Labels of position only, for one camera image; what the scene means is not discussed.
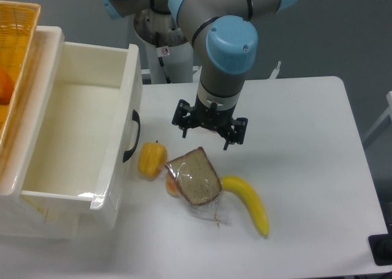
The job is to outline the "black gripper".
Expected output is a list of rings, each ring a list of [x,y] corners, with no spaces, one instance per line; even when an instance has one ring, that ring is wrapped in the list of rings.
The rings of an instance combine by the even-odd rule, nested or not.
[[[226,151],[229,145],[243,144],[246,134],[248,118],[238,117],[232,118],[236,105],[230,109],[222,110],[218,105],[209,103],[206,106],[196,96],[195,105],[191,106],[187,101],[180,99],[172,119],[172,124],[178,126],[182,131],[182,137],[187,136],[189,129],[201,127],[208,130],[224,134],[225,139],[224,150]]]

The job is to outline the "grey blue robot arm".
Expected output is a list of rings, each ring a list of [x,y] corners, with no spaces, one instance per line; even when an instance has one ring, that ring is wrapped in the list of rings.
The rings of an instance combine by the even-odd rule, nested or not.
[[[226,145],[242,144],[247,119],[233,112],[246,73],[255,62],[258,32],[252,19],[284,10],[297,0],[103,0],[112,17],[144,10],[170,15],[202,61],[194,104],[180,100],[172,123],[183,132],[202,127]]]

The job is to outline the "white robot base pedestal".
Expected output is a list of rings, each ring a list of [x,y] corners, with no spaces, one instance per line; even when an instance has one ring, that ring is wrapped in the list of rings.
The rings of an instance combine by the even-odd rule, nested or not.
[[[134,29],[144,43],[151,84],[191,83],[198,79],[194,51],[171,14],[143,10],[134,16]]]

